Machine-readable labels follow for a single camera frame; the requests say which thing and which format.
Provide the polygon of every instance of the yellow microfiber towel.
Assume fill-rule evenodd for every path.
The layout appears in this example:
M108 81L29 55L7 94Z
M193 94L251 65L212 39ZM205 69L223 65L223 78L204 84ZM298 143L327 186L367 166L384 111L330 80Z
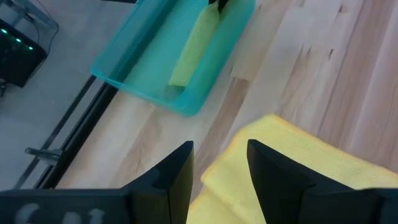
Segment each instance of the yellow microfiber towel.
M218 2L215 2L204 8L198 16L180 59L175 65L169 80L170 86L186 87L188 85L219 24L220 13L218 12Z
M227 150L202 175L204 191L191 204L188 224L264 223L251 182L246 148L249 139L354 189L398 187L398 175L353 157L309 135L276 115L240 130Z

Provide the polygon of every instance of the plastic bin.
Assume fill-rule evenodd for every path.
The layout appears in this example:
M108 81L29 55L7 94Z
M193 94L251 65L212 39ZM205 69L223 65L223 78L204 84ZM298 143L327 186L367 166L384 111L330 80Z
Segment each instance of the plastic bin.
M205 55L185 88L169 79L208 0L138 0L90 67L91 74L158 106L199 112L254 10L255 0L230 0Z

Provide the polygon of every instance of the wooden floor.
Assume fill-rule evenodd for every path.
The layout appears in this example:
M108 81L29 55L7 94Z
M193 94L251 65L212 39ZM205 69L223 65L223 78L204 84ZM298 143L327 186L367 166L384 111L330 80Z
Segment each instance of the wooden floor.
M397 40L396 0L257 0L198 115L118 93L58 187L122 187L194 140L194 198L233 134L270 113L398 172Z

